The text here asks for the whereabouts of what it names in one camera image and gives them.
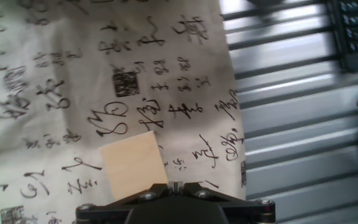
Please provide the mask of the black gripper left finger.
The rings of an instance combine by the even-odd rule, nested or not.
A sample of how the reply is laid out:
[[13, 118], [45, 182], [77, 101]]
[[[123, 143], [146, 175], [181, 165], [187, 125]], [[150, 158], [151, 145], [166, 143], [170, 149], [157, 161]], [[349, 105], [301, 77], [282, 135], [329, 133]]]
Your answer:
[[131, 211], [138, 205], [172, 196], [175, 183], [153, 184], [151, 188], [120, 199], [108, 205], [97, 206], [92, 203], [80, 205], [75, 210], [76, 224], [124, 223]]

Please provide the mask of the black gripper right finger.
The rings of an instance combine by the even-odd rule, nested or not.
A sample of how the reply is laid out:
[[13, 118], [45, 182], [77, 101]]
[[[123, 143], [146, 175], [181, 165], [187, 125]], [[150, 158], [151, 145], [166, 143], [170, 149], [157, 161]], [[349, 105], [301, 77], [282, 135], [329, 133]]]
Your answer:
[[241, 200], [198, 182], [176, 182], [176, 195], [216, 205], [228, 223], [275, 223], [275, 202], [271, 199]]

